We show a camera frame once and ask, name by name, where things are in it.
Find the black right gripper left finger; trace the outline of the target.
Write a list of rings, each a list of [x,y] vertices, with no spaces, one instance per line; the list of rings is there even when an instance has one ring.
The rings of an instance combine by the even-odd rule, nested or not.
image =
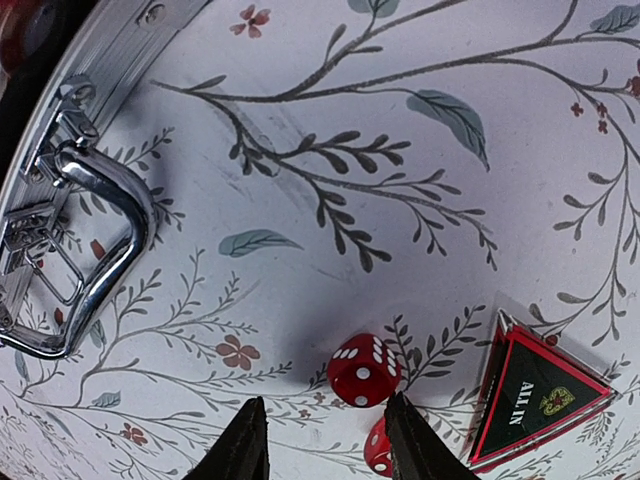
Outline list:
[[[270,476],[267,416],[261,396],[247,400],[187,474],[187,480],[267,480]]]

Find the black red triangle card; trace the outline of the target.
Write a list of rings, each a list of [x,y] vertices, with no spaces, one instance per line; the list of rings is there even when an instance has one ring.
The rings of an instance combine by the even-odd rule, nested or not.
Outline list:
[[[601,374],[503,309],[469,439],[468,464],[485,473],[571,431],[607,409],[618,392]]]

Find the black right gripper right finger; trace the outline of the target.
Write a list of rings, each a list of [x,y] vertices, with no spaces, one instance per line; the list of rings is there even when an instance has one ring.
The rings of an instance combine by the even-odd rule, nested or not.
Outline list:
[[[479,479],[449,450],[403,392],[389,397],[384,418],[393,480]]]

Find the aluminium poker case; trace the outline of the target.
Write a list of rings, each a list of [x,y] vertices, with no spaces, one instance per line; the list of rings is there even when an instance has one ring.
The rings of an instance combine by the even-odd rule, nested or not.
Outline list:
[[[1,342],[26,355],[72,355],[150,248],[149,187],[97,145],[199,1],[5,1],[1,5]],[[66,322],[45,334],[18,322],[38,260],[61,253],[59,215],[80,187],[120,210],[124,235],[89,273],[73,270]]]

